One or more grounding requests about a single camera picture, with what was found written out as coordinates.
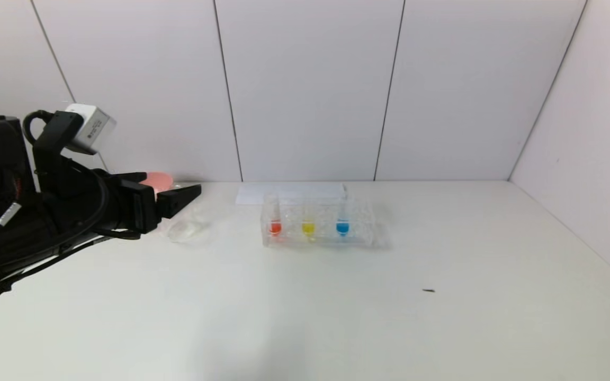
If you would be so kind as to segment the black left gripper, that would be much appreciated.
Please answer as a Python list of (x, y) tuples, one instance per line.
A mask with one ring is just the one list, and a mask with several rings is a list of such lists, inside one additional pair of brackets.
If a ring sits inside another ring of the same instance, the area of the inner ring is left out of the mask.
[(196, 200), (202, 185), (194, 184), (157, 193), (141, 184), (146, 172), (82, 175), (78, 191), (59, 200), (59, 229), (85, 225), (90, 231), (152, 231), (160, 219), (172, 219)]

